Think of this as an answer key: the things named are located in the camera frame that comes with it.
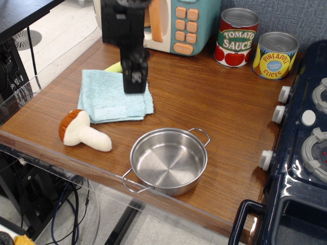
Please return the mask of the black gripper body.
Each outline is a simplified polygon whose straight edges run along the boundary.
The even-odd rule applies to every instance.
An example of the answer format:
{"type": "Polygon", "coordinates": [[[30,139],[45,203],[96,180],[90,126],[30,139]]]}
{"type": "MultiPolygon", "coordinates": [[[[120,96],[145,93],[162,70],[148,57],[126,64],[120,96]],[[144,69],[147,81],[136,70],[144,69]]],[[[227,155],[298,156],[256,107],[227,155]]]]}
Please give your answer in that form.
{"type": "Polygon", "coordinates": [[[142,47],[149,1],[100,1],[103,42],[120,48],[142,47]]]}

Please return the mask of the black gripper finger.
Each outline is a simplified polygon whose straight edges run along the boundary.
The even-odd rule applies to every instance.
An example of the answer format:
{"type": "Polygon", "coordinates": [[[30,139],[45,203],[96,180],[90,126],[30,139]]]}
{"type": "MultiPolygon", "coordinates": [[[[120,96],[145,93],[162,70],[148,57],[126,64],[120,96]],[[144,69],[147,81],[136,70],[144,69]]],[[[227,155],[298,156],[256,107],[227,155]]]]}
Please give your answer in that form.
{"type": "Polygon", "coordinates": [[[144,93],[148,79],[149,50],[141,46],[120,48],[124,92],[144,93]]]}

